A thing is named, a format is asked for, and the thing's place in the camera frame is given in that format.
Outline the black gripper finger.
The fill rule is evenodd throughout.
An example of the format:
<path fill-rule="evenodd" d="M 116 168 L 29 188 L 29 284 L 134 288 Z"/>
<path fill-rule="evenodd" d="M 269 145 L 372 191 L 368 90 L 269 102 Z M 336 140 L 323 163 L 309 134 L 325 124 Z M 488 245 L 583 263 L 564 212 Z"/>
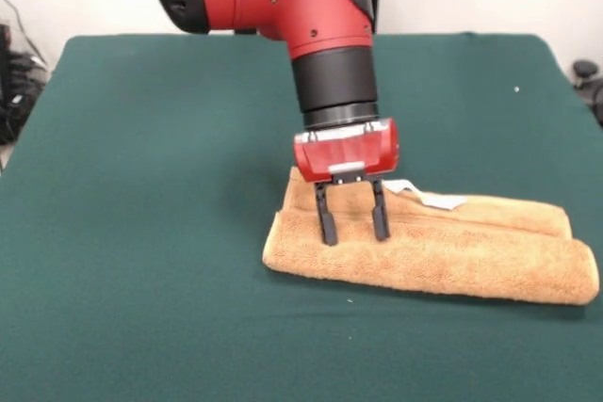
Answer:
<path fill-rule="evenodd" d="M 390 237 L 390 230 L 383 192 L 383 181 L 380 178 L 373 178 L 370 183 L 374 198 L 374 207 L 372 209 L 374 233 L 378 241 L 384 241 Z"/>
<path fill-rule="evenodd" d="M 338 243 L 334 216 L 329 210 L 327 202 L 328 183 L 315 183 L 315 199 L 318 210 L 318 221 L 321 229 L 322 242 L 327 246 Z"/>

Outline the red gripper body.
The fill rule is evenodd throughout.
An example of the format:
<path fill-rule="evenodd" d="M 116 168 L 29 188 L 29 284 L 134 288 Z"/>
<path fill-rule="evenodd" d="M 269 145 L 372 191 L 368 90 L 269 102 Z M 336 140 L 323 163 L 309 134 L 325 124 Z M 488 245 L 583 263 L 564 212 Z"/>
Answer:
<path fill-rule="evenodd" d="M 399 163 L 399 134 L 391 118 L 299 133 L 293 138 L 298 171 L 309 183 L 330 182 L 345 173 L 375 175 Z"/>

